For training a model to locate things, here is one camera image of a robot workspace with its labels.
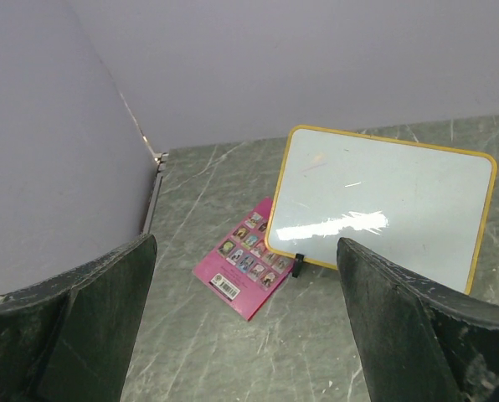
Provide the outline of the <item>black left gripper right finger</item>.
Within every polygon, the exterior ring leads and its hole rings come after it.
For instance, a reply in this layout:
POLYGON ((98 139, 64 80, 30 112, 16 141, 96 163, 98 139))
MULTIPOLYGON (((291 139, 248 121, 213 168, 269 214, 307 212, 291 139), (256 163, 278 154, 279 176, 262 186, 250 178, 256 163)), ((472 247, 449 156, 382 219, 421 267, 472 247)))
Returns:
POLYGON ((499 401, 499 306, 341 238, 337 267, 372 401, 499 401))

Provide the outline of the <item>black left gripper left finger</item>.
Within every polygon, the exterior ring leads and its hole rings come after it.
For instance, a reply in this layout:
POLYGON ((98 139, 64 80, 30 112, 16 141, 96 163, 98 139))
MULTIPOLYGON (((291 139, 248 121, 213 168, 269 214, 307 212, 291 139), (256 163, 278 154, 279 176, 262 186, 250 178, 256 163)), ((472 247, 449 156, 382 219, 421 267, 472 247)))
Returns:
POLYGON ((143 234, 0 296, 0 401, 117 401, 157 258, 143 234))

